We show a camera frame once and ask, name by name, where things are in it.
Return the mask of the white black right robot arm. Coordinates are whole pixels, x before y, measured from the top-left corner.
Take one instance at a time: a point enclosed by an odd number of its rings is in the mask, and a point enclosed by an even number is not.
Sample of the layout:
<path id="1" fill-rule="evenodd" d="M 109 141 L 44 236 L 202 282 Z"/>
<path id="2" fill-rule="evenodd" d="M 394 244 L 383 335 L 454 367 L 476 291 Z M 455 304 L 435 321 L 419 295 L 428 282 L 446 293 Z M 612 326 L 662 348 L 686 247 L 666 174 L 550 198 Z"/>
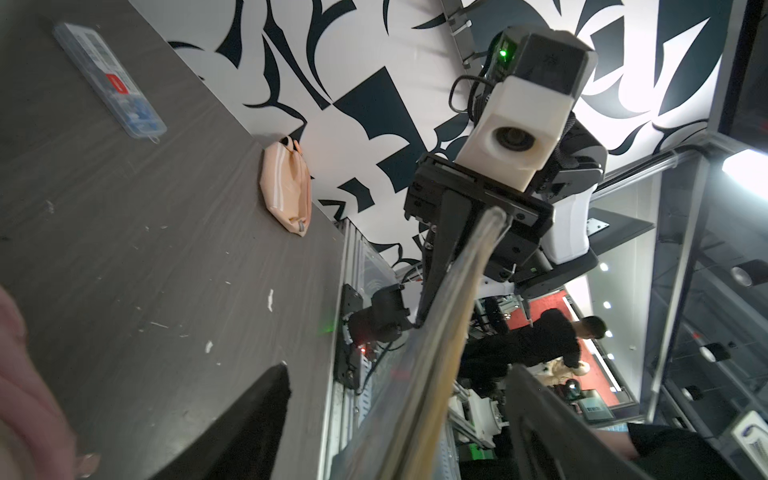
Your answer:
<path id="1" fill-rule="evenodd" d="M 424 155 L 407 191 L 406 216 L 429 229 L 417 324 L 487 209 L 508 227 L 484 274 L 515 295 L 544 296 L 596 264 L 587 216 L 607 152 L 573 108 L 597 60 L 567 31 L 510 26 L 493 38 L 471 80 L 470 136 L 453 160 Z"/>

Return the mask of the illustrated Chinese story book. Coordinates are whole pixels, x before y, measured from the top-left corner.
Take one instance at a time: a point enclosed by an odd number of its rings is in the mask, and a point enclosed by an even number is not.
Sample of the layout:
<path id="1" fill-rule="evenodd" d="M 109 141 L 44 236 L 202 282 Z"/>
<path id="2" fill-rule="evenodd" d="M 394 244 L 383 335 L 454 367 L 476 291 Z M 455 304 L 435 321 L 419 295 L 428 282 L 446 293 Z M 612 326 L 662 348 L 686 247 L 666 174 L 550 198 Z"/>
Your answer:
<path id="1" fill-rule="evenodd" d="M 333 479 L 429 479 L 447 419 L 476 290 L 506 213 L 492 207 L 440 282 L 421 329 L 398 363 L 351 443 L 333 460 Z"/>

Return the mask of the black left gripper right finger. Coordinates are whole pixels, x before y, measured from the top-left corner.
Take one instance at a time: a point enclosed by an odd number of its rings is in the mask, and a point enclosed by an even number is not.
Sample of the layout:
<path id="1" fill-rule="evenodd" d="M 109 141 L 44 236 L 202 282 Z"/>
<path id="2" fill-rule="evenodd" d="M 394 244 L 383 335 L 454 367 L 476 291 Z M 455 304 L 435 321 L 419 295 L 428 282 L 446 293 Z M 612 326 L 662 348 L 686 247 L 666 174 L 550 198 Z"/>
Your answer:
<path id="1" fill-rule="evenodd" d="M 505 379 L 517 476 L 520 479 L 646 479 L 606 447 L 572 409 L 515 365 Z"/>

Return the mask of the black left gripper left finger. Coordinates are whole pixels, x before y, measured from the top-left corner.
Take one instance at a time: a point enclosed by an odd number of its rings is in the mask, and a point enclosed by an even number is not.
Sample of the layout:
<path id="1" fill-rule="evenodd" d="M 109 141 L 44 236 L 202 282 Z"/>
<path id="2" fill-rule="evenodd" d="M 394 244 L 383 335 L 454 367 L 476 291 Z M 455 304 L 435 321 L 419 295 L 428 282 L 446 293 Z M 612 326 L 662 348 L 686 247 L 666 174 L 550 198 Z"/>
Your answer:
<path id="1" fill-rule="evenodd" d="M 290 396 L 288 368 L 281 362 L 267 369 L 154 478 L 269 479 Z"/>

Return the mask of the pink student backpack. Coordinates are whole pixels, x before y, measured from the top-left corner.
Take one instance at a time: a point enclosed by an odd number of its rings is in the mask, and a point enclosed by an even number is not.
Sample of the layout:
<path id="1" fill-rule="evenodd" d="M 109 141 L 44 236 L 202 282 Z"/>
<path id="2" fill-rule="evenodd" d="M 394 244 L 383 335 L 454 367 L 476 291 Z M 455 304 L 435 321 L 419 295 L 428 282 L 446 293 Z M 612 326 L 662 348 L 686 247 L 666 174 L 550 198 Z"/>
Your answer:
<path id="1" fill-rule="evenodd" d="M 98 469 L 96 454 L 77 454 L 65 414 L 27 350 L 25 321 L 1 292 L 1 477 L 84 479 Z"/>

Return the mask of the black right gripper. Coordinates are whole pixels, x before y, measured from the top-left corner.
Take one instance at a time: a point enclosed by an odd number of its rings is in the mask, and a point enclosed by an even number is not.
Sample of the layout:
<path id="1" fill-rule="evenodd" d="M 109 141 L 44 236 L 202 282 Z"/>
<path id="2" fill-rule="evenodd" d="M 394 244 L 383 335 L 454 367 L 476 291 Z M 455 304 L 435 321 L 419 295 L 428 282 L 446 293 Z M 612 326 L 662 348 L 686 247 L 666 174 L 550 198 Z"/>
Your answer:
<path id="1" fill-rule="evenodd" d="M 505 213 L 506 224 L 484 275 L 510 282 L 553 226 L 553 206 L 435 154 L 417 162 L 404 205 L 406 217 L 428 227 L 416 327 L 426 322 L 450 266 L 484 212 L 493 207 Z"/>

